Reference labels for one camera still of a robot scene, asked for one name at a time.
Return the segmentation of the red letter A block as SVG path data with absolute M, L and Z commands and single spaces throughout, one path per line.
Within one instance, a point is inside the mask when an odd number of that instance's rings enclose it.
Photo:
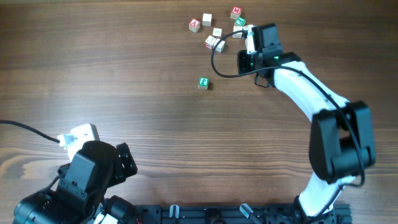
M 188 28 L 190 31 L 197 33 L 200 29 L 200 26 L 201 22 L 196 18 L 192 18 L 191 21 L 189 22 Z

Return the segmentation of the green letter block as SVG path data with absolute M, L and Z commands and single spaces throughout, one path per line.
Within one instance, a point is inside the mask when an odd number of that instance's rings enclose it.
M 207 90 L 209 87 L 209 79 L 205 77 L 200 77 L 198 82 L 198 88 L 200 90 Z

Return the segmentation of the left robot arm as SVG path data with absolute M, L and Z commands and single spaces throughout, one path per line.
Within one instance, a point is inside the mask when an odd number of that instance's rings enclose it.
M 105 198 L 108 188 L 137 174 L 127 144 L 88 141 L 71 163 L 58 169 L 51 186 L 21 200 L 14 223 L 137 223 L 137 209 L 126 200 Z

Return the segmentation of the white block beside red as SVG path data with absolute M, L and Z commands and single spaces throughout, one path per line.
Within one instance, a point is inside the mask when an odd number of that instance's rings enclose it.
M 225 47 L 225 41 L 221 39 L 215 39 L 213 43 L 213 49 L 217 52 L 222 52 Z

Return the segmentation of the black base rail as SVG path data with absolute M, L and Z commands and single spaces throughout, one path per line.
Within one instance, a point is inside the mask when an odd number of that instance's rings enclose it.
M 239 206 L 183 207 L 172 205 L 138 205 L 137 223 L 309 223 L 297 205 L 292 203 L 252 206 L 249 217 Z

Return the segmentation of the green picture block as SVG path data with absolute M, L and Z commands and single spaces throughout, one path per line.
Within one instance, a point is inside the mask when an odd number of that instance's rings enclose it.
M 246 24 L 246 20 L 242 17 L 238 17 L 235 22 L 234 22 L 234 26 L 240 26 L 243 27 Z

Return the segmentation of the red letter M block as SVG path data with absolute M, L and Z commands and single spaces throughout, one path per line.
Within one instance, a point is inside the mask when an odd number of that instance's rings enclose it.
M 231 10 L 231 14 L 230 14 L 230 18 L 233 20 L 236 20 L 237 18 L 239 18 L 242 14 L 242 8 L 238 7 L 238 6 L 233 6 L 232 10 Z

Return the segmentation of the white picture block centre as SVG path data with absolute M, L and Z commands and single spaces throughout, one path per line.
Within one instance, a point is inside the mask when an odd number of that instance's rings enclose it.
M 236 33 L 233 34 L 232 37 L 234 39 L 241 39 L 242 38 L 242 34 L 243 34 L 242 30 L 243 30 L 242 26 L 234 26 L 233 27 L 233 31 L 236 32 Z

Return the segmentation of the small white picture block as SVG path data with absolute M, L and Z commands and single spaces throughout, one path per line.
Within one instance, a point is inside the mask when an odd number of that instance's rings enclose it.
M 222 29 L 220 28 L 214 28 L 212 36 L 216 39 L 220 39 L 222 37 Z

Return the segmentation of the plain wooden block top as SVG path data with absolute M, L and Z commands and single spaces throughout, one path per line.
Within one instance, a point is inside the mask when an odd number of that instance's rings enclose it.
M 204 13 L 202 17 L 202 24 L 204 26 L 211 26 L 211 22 L 212 22 L 212 14 Z

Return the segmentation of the red edged picture block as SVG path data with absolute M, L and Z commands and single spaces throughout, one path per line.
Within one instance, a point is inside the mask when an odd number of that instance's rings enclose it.
M 216 41 L 217 38 L 213 37 L 212 35 L 209 35 L 205 40 L 205 47 L 212 50 Z

